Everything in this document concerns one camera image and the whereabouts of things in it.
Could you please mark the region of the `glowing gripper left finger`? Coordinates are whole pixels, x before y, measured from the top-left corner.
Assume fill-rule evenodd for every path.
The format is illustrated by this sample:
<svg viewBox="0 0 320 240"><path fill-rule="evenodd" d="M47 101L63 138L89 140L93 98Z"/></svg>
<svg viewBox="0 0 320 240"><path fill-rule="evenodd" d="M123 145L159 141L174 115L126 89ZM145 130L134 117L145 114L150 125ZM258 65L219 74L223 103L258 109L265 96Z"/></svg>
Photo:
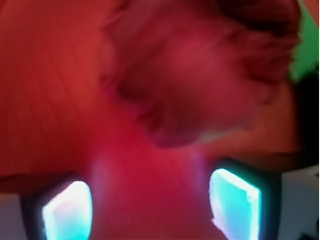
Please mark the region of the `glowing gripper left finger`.
<svg viewBox="0 0 320 240"><path fill-rule="evenodd" d="M28 176L23 220L29 240L88 240L93 226L91 188L77 174Z"/></svg>

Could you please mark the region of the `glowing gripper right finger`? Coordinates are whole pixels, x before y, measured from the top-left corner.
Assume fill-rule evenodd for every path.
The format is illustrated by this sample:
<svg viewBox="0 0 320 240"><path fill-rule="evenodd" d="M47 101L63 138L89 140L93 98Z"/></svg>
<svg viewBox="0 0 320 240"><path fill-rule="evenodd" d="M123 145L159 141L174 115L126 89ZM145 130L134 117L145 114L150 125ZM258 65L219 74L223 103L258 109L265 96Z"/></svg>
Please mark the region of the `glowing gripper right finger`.
<svg viewBox="0 0 320 240"><path fill-rule="evenodd" d="M279 236L281 175L220 159L210 176L212 223L228 240L276 240Z"/></svg>

